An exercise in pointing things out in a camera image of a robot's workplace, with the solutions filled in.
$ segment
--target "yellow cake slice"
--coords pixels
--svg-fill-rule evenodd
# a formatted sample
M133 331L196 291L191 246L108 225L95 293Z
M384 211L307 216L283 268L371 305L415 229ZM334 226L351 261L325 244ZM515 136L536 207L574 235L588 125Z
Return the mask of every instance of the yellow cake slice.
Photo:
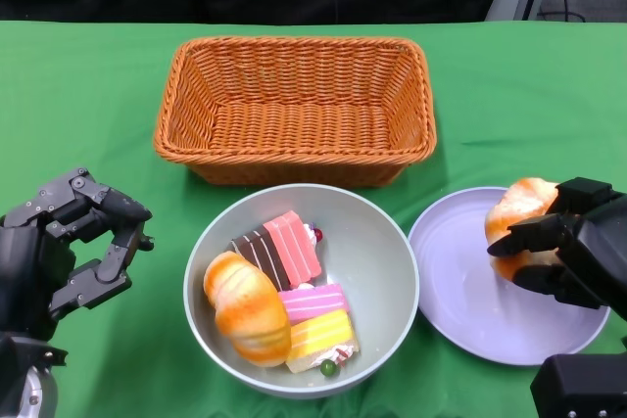
M294 325L292 349L285 362L294 373L306 371L316 367L321 357L326 357L336 348L349 356L360 350L351 319L344 309Z

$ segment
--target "toy food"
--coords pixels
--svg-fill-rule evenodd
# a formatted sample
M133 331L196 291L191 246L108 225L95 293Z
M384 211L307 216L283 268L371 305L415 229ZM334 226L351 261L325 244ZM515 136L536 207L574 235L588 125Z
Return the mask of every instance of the toy food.
M316 238L321 238L319 230L303 224L298 214L290 210L231 240L229 249L265 273L276 290L286 291L322 272L315 255Z
M511 185L499 203L488 212L485 232L488 244L492 245L509 234L507 228L528 217L543 215L547 212L555 198L555 183L542 178L522 178ZM495 271L508 281L513 279L518 269L529 264L561 263L555 251L520 254L493 258Z
M331 359L324 359L320 364L320 372L325 377L332 377L337 372L337 364Z
M291 350L287 312L270 280L243 256L218 255L204 278L205 294L216 309L216 325L251 363L276 366Z
M339 284L296 289L278 295L287 309L287 316L292 325L340 308L349 311L344 291Z
M360 350L346 310L334 310L292 327L292 350L286 359L290 371L303 372L325 359L348 359Z

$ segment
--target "pink icing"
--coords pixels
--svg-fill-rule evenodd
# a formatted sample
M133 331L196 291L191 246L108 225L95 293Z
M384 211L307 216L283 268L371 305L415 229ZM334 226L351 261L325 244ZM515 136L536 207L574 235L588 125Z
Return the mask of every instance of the pink icing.
M344 291L339 284L329 284L313 289L282 291L278 295L285 305L287 316L292 325L319 317L333 310L344 309L349 311Z
M322 272L303 221L292 210L264 224L295 288Z

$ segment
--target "lavender plate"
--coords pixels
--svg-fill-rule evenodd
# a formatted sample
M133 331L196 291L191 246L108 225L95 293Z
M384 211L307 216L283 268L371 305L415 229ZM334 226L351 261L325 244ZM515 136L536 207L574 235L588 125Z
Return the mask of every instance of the lavender plate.
M577 352L601 331L609 308L593 310L518 288L490 266L487 212L505 188L472 188L434 203L410 245L420 273L419 307L446 338L477 356L516 366Z

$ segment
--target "wicker basket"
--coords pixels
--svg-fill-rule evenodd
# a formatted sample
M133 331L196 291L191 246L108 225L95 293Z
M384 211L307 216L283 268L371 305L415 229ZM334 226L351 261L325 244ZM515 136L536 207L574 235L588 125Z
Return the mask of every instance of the wicker basket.
M154 144L216 185L386 185L435 148L424 54L396 38L192 40Z

